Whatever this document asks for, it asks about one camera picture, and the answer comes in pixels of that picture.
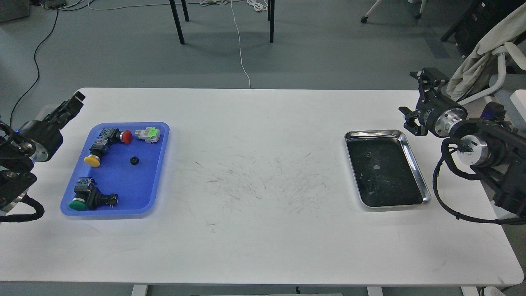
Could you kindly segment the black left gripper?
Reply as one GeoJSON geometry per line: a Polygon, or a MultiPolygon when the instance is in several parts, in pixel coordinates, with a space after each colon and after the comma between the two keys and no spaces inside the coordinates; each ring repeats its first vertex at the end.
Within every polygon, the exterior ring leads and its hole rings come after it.
{"type": "Polygon", "coordinates": [[[55,155],[64,142],[60,130],[79,114],[85,98],[83,93],[77,91],[71,99],[47,114],[44,120],[30,120],[17,130],[20,136],[32,141],[35,146],[31,156],[33,162],[47,162],[55,155]]]}

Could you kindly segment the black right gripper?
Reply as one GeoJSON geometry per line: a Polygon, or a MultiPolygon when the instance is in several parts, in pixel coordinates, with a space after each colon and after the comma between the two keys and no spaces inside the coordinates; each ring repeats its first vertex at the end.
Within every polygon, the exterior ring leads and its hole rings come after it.
{"type": "Polygon", "coordinates": [[[399,107],[404,115],[404,128],[415,136],[426,136],[430,131],[437,137],[449,137],[453,125],[465,120],[468,114],[463,106],[442,94],[441,89],[449,83],[449,77],[436,68],[423,68],[409,75],[418,82],[419,99],[414,111],[399,107]]]}

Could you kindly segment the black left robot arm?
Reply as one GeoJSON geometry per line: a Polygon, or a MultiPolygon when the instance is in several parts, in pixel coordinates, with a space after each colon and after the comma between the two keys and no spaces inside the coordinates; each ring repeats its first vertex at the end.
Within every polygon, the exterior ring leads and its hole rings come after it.
{"type": "Polygon", "coordinates": [[[31,172],[36,162],[47,162],[58,151],[64,138],[61,129],[76,117],[86,96],[77,91],[41,120],[29,120],[19,129],[1,122],[1,222],[28,222],[41,218],[44,207],[28,196],[37,181],[31,172]]]}

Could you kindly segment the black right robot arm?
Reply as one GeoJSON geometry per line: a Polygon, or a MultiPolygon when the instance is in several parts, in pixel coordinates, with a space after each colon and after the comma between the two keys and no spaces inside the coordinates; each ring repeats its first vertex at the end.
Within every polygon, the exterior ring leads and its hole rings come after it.
{"type": "Polygon", "coordinates": [[[512,130],[505,121],[505,108],[489,102],[481,116],[468,118],[467,110],[445,96],[441,88],[449,82],[435,68],[411,72],[417,80],[419,99],[415,110],[399,107],[404,115],[404,128],[415,136],[429,132],[442,138],[441,158],[433,173],[432,186],[436,196],[441,165],[466,180],[482,180],[494,191],[494,204],[514,215],[507,219],[483,219],[462,214],[438,202],[458,220],[468,222],[525,224],[525,138],[512,130]]]}

